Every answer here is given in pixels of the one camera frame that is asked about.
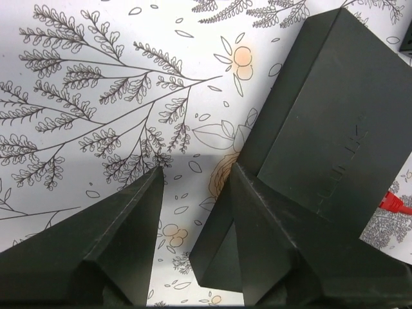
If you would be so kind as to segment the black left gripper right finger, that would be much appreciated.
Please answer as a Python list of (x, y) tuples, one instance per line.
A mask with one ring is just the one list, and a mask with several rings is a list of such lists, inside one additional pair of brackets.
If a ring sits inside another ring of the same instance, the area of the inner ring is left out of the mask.
[(230, 172), (244, 302), (260, 308), (411, 306), (411, 268), (258, 180)]

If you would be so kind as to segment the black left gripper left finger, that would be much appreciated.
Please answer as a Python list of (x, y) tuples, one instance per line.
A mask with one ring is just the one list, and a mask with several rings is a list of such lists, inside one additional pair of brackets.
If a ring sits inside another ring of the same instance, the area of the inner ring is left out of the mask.
[(1, 306), (144, 306), (161, 167), (1, 254)]

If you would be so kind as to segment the black network switch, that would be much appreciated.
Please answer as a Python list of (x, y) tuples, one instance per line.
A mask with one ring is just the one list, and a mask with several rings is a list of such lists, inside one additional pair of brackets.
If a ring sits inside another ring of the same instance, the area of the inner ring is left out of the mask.
[[(411, 68), (338, 8), (304, 22), (234, 164), (360, 239), (410, 153)], [(190, 261), (243, 293), (231, 169)]]

